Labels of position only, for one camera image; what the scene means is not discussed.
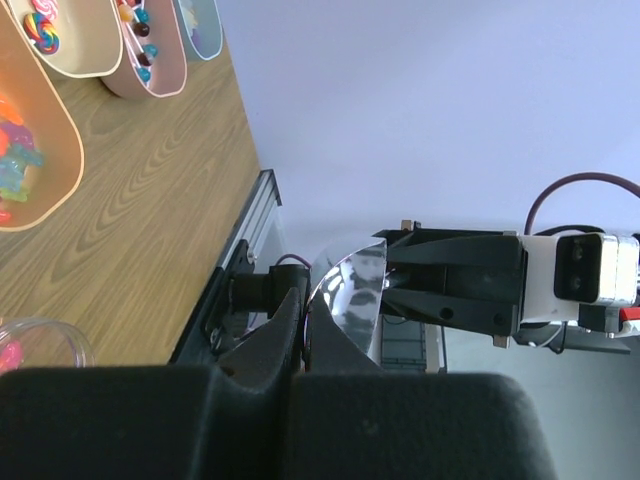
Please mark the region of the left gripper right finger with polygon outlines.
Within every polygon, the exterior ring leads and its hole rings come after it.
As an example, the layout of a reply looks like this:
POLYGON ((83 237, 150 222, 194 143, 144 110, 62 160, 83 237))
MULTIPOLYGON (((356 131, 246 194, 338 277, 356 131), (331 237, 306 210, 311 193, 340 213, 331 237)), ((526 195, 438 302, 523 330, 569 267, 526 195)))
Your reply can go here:
POLYGON ((310 365, 292 381, 295 479, 555 479, 534 406, 495 374, 379 368, 309 311, 310 365))

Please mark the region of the orange tray star candies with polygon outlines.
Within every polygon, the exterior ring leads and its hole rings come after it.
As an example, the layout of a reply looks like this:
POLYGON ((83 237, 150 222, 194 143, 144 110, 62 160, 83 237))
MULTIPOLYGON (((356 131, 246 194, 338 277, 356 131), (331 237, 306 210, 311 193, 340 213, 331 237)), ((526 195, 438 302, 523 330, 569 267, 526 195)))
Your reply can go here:
POLYGON ((1 101, 23 119, 7 136, 30 158, 17 172, 18 192, 27 199, 1 195, 1 208, 10 213, 1 230, 19 232, 42 223, 75 193, 85 160, 74 121, 6 3, 1 4, 1 101))

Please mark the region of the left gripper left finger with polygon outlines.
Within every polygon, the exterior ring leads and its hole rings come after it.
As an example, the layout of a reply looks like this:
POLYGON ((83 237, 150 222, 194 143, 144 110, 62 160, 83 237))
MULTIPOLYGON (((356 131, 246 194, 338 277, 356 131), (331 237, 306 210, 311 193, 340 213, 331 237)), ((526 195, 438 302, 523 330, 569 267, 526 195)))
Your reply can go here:
POLYGON ((301 300, 213 366, 30 368, 1 379, 5 479, 276 479, 301 300))

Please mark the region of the silver metal scoop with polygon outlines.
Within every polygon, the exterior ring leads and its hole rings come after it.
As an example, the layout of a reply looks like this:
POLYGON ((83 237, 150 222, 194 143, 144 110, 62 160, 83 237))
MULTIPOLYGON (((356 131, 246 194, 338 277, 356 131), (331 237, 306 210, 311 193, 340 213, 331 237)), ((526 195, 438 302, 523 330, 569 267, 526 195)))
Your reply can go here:
POLYGON ((386 269, 386 240, 358 235, 326 247, 310 272, 310 297, 324 301, 334 323, 375 364, 381 357, 379 315, 386 269))

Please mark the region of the beige tray swirl lollipops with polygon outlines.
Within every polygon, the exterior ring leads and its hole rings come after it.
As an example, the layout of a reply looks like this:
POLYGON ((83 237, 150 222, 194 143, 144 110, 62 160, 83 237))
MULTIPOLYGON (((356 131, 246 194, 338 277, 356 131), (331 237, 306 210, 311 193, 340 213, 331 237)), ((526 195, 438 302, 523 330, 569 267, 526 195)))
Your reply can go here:
POLYGON ((97 78, 119 66, 123 38, 113 1, 6 1, 4 6, 48 74, 97 78))

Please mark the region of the clear glass jar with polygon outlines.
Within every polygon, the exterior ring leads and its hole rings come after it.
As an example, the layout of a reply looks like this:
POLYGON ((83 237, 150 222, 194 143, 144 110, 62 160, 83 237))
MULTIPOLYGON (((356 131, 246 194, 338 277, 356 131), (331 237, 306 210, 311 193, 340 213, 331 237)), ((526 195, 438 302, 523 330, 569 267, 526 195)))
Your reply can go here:
POLYGON ((95 365, 87 337, 74 325, 47 318, 1 318, 1 374, 20 368, 95 365))

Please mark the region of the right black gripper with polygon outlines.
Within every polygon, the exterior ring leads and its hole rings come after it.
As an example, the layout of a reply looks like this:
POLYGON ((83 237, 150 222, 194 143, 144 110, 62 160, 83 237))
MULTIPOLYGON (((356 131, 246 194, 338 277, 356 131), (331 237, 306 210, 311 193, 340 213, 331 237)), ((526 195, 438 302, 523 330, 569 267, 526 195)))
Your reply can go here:
POLYGON ((376 236, 387 243, 382 314, 492 337, 519 330, 528 253, 516 234, 414 228, 376 236))

